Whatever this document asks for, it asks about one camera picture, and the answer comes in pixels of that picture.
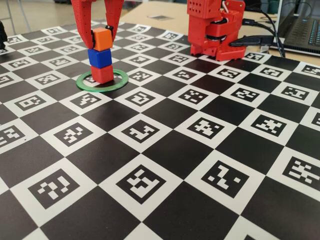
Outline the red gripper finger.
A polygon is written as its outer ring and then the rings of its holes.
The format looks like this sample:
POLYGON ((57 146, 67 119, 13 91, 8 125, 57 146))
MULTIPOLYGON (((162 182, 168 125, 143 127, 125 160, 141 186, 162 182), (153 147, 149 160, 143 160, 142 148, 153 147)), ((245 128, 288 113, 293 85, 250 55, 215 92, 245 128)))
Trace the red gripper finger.
POLYGON ((107 23, 105 28, 111 31, 112 41, 114 41, 119 26, 124 0, 104 0, 104 4, 107 23))
POLYGON ((93 0, 72 0, 72 8, 77 31, 88 49, 93 49, 95 41, 91 30, 91 6, 93 0))

